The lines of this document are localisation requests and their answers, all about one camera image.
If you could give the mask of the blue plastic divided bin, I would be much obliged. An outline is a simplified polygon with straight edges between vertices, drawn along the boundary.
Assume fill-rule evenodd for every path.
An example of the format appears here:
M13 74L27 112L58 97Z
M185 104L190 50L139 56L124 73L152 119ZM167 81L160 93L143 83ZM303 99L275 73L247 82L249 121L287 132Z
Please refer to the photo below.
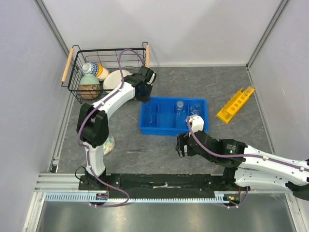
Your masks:
M153 122L150 126L143 126L143 111L141 104L139 128L141 133L150 135L177 136L177 134L189 131L186 122L181 128L176 126L176 102L184 102L185 119L190 116L189 108L193 104L200 104L202 112L200 117L204 120L204 131L209 130L207 101L201 98L175 98L175 97L151 97Z

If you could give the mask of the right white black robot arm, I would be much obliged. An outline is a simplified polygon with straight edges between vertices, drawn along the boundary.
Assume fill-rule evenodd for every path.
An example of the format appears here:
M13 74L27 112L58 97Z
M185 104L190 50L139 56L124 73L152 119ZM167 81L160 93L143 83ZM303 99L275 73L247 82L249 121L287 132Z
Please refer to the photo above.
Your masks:
M279 157L234 139L211 138L203 131L177 135L179 157L199 155L224 167L222 187L284 189L309 199L309 162Z

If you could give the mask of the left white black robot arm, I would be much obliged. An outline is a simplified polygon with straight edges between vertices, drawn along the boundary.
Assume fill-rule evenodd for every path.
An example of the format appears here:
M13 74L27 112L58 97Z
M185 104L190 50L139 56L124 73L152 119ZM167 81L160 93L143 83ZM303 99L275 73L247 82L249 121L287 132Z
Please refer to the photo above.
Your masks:
M103 144L109 137L109 118L124 103L135 99L140 102L150 100L156 73L141 66L137 73L123 76L120 84L101 100L81 106L77 124L78 145L86 152L86 175L89 185L101 190L106 183L106 167L103 160Z

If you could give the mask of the small clear glass dish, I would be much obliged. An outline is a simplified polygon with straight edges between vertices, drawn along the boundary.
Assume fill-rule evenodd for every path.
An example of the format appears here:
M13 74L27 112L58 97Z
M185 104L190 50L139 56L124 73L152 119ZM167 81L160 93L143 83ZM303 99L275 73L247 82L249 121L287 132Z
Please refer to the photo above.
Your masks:
M185 121L185 110L184 110L184 102L177 101L176 102L176 126L177 128L181 128Z

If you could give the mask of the small glass reagent bottle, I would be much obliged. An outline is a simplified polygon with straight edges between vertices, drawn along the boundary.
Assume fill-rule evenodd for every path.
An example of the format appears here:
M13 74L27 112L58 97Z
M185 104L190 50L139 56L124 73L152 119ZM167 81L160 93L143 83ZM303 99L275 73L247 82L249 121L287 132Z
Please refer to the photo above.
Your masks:
M107 140L103 144L103 155L110 153L115 146L115 139L112 135L109 135Z

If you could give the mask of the yellow test tube rack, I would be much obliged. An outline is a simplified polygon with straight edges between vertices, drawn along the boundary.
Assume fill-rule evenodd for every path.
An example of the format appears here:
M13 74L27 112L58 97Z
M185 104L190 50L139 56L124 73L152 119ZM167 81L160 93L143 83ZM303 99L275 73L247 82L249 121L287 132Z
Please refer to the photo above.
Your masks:
M247 102L255 89L252 86L245 90L241 88L234 96L224 105L224 107L217 113L217 117L224 123L228 124L230 120L237 114L242 106Z

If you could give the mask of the clear glass funnel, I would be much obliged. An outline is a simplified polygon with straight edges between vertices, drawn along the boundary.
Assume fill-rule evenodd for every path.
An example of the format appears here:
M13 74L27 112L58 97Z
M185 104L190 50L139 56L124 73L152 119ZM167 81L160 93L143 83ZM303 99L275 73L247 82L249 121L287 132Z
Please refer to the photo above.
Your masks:
M202 112L202 107L201 107L201 105L200 104L193 104L193 105L191 105L190 106L190 108L189 108L189 113L190 113L190 115L192 116L192 115L198 115L198 116L200 116L201 115L201 112Z

